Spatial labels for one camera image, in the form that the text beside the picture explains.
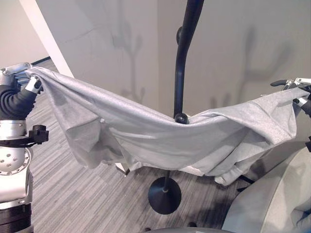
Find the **white cloth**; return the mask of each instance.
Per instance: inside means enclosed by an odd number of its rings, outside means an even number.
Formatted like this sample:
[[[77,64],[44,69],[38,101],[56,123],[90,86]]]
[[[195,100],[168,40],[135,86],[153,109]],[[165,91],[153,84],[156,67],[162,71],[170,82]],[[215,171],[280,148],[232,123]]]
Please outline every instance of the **white cloth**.
[[[296,135],[292,101],[308,93],[290,89],[235,106],[210,109],[190,124],[50,70],[41,77],[56,118],[78,162],[127,163],[216,176],[228,185],[274,146]]]

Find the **black stand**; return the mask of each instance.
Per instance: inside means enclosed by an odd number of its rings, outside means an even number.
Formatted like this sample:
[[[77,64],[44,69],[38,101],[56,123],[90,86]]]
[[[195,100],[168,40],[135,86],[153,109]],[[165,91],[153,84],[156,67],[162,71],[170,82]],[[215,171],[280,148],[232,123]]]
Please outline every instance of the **black stand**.
[[[183,111],[184,77],[187,52],[198,23],[204,0],[188,0],[183,26],[178,29],[178,43],[175,68],[174,119],[180,124],[189,124]],[[165,177],[155,180],[149,189],[148,200],[151,207],[162,215],[173,213],[181,202],[179,185],[170,178],[170,171]]]

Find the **gray cloth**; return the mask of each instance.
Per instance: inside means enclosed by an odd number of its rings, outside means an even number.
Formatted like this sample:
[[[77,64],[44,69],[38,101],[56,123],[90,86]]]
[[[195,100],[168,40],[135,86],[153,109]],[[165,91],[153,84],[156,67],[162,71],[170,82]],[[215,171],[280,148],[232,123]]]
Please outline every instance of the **gray cloth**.
[[[70,148],[81,164],[127,163],[216,176],[229,185],[267,150],[296,135],[290,89],[189,118],[183,125],[126,98],[50,70],[41,77]]]

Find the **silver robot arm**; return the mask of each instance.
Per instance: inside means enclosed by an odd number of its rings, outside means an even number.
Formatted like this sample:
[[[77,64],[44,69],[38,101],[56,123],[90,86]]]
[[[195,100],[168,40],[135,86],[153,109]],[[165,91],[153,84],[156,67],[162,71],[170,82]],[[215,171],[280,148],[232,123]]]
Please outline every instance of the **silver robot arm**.
[[[0,70],[0,232],[32,233],[33,176],[31,146],[48,140],[45,126],[36,125],[27,137],[26,117],[42,84],[24,72],[29,63]]]

